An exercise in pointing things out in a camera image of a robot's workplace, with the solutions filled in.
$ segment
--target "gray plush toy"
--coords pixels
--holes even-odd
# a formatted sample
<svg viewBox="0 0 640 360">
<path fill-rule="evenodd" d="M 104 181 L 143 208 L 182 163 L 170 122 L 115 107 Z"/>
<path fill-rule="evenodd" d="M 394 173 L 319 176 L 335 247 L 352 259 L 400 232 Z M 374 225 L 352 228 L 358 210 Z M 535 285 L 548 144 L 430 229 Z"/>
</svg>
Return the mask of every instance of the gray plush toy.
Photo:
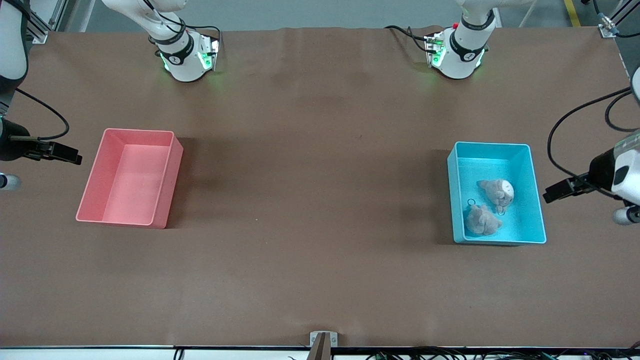
<svg viewBox="0 0 640 360">
<path fill-rule="evenodd" d="M 465 225 L 469 231 L 476 235 L 492 235 L 502 226 L 502 221 L 495 217 L 486 205 L 478 208 L 473 204 L 465 220 Z"/>
<path fill-rule="evenodd" d="M 495 211 L 498 214 L 504 214 L 507 211 L 507 206 L 513 201 L 513 186 L 509 181 L 504 179 L 498 180 L 482 180 L 478 181 L 486 196 L 495 205 Z"/>
</svg>

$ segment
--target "black band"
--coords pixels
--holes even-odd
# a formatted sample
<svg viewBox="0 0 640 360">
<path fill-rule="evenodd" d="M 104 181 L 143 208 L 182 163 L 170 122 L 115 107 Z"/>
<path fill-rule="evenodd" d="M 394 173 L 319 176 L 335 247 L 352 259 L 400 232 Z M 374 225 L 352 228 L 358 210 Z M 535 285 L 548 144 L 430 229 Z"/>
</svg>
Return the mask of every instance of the black band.
<svg viewBox="0 0 640 360">
<path fill-rule="evenodd" d="M 482 25 L 469 24 L 465 20 L 465 17 L 462 17 L 462 21 L 461 21 L 462 22 L 462 26 L 464 26 L 467 29 L 476 30 L 476 31 L 484 30 L 484 29 L 488 28 L 489 25 L 491 25 L 491 23 L 495 19 L 495 14 L 493 13 L 493 9 L 489 10 L 489 14 L 487 14 L 487 16 L 488 16 L 488 19 Z"/>
<path fill-rule="evenodd" d="M 171 45 L 174 44 L 176 42 L 178 42 L 178 40 L 180 40 L 180 38 L 182 38 L 182 34 L 184 34 L 184 30 L 186 29 L 186 25 L 184 23 L 184 20 L 180 19 L 180 30 L 175 34 L 174 37 L 166 39 L 166 40 L 158 40 L 156 38 L 151 38 L 153 39 L 153 41 L 156 43 L 156 45 Z"/>
<path fill-rule="evenodd" d="M 27 18 L 31 19 L 31 11 L 29 9 L 29 0 L 2 0 L 9 5 L 13 5 L 14 8 L 20 10 L 20 12 Z"/>
<path fill-rule="evenodd" d="M 184 63 L 184 59 L 186 59 L 187 56 L 189 56 L 189 54 L 191 54 L 191 52 L 193 51 L 193 44 L 194 44 L 194 41 L 191 35 L 187 34 L 187 36 L 189 37 L 189 42 L 187 43 L 187 46 L 185 46 L 182 50 L 178 51 L 177 53 L 170 54 L 170 53 L 161 51 L 166 61 L 170 62 L 172 65 L 182 65 Z"/>
<path fill-rule="evenodd" d="M 482 53 L 482 51 L 484 50 L 484 47 L 486 46 L 486 43 L 484 43 L 484 45 L 479 49 L 475 49 L 475 50 L 467 49 L 466 47 L 462 47 L 462 45 L 460 45 L 458 41 L 456 41 L 455 35 L 456 35 L 456 32 L 453 31 L 451 33 L 451 37 L 449 38 L 449 42 L 451 43 L 451 49 L 460 56 L 460 61 L 463 61 L 465 63 L 474 61 L 474 59 L 478 55 L 480 55 L 480 53 Z"/>
</svg>

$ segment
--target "pink plastic container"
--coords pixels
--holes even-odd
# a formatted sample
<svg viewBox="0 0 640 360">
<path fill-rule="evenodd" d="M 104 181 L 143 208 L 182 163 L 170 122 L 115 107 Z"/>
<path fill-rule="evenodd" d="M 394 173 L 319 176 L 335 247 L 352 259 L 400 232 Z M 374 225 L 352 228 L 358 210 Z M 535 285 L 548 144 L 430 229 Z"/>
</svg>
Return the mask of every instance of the pink plastic container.
<svg viewBox="0 0 640 360">
<path fill-rule="evenodd" d="M 181 159 L 171 131 L 106 129 L 76 220 L 164 229 Z"/>
</svg>

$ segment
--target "cable connector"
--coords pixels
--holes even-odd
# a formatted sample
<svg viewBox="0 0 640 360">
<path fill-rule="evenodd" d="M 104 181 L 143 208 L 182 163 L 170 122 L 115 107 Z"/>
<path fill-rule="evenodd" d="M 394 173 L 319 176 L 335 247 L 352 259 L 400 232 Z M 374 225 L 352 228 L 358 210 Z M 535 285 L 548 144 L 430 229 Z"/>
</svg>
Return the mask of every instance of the cable connector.
<svg viewBox="0 0 640 360">
<path fill-rule="evenodd" d="M 613 35 L 617 35 L 620 33 L 618 28 L 616 27 L 616 23 L 613 22 L 608 16 L 603 13 L 599 13 L 598 17 L 600 18 L 600 27 L 612 33 Z"/>
</svg>

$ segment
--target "table surface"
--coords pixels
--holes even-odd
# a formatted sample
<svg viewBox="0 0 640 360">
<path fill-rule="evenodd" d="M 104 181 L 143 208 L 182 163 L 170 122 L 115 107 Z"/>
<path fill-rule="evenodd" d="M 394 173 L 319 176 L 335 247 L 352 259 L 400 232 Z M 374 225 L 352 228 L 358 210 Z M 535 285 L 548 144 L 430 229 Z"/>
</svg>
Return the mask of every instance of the table surface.
<svg viewBox="0 0 640 360">
<path fill-rule="evenodd" d="M 427 68 L 382 29 L 225 34 L 219 72 L 179 83 L 144 34 L 53 33 L 22 88 L 71 124 L 80 167 L 3 163 L 0 345 L 626 347 L 640 334 L 640 241 L 597 194 L 543 205 L 548 242 L 456 245 L 445 159 L 456 141 L 528 143 L 538 186 L 565 178 L 547 135 L 628 86 L 593 28 L 498 29 L 472 78 Z M 623 135 L 605 104 L 557 133 L 576 172 Z M 612 112 L 632 126 L 631 97 Z M 58 119 L 16 95 L 32 134 Z M 74 219 L 107 127 L 184 146 L 168 228 Z"/>
</svg>

